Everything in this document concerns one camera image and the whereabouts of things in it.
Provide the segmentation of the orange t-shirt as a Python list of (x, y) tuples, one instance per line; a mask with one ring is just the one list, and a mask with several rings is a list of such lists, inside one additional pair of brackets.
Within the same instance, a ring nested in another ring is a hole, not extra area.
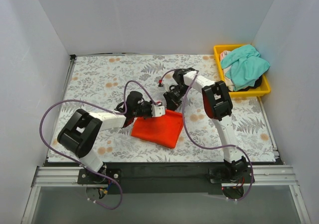
[(137, 118), (131, 136), (174, 149), (182, 129), (182, 113), (166, 110), (161, 117)]

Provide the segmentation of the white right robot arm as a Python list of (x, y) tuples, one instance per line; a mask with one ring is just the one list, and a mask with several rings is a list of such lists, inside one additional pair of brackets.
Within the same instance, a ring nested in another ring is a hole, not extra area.
[[(223, 81), (212, 81), (201, 75), (194, 68), (174, 69), (173, 79), (176, 84), (169, 86), (163, 97), (168, 110), (175, 111), (182, 107), (182, 121), (189, 140), (199, 148), (206, 150), (223, 150), (224, 171), (215, 178), (227, 179), (231, 183), (239, 182), (248, 171), (248, 155), (238, 146), (232, 127), (232, 109), (228, 88)], [(205, 147), (197, 144), (190, 136), (185, 123), (185, 102), (187, 94), (195, 89), (202, 95), (206, 115), (213, 121), (221, 141), (217, 147)]]

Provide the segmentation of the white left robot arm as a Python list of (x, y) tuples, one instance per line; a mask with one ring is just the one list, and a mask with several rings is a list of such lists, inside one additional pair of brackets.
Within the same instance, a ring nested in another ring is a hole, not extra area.
[(82, 165), (91, 169), (90, 180), (95, 184), (105, 181), (104, 163), (93, 150), (98, 133), (113, 128), (124, 128), (133, 123), (135, 118), (159, 117), (161, 107), (152, 101), (145, 101), (142, 93), (132, 91), (125, 102), (119, 103), (112, 112), (87, 112), (78, 109), (64, 125), (57, 136), (57, 141), (73, 153)]

